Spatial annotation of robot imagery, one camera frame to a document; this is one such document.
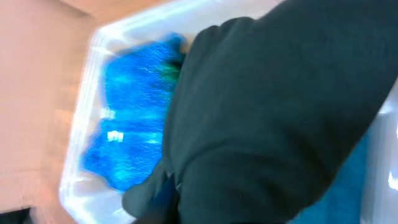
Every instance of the white plastic container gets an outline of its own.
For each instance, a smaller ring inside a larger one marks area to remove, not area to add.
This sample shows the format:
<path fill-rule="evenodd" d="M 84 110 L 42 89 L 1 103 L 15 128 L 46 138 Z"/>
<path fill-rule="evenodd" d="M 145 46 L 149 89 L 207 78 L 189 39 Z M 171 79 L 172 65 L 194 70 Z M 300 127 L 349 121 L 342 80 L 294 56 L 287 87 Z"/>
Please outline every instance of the white plastic container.
<path fill-rule="evenodd" d="M 79 169 L 80 154 L 95 124 L 101 117 L 112 116 L 101 105 L 98 94 L 105 61 L 120 50 L 160 39 L 170 32 L 193 40 L 199 31 L 228 19 L 261 17 L 281 1 L 176 0 L 97 30 L 88 52 L 60 184 L 61 204 L 78 223 L 125 224 L 134 220 L 122 209 L 119 192 Z"/>

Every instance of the black sleeve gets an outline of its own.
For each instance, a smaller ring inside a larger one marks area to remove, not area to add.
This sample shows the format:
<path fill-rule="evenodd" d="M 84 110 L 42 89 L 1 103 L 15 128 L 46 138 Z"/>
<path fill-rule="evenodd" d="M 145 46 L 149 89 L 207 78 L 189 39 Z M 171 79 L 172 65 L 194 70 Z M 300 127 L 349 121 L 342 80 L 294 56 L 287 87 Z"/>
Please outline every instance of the black sleeve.
<path fill-rule="evenodd" d="M 283 223 L 317 201 L 398 74 L 395 1 L 287 1 L 210 27 L 164 133 L 182 223 Z"/>

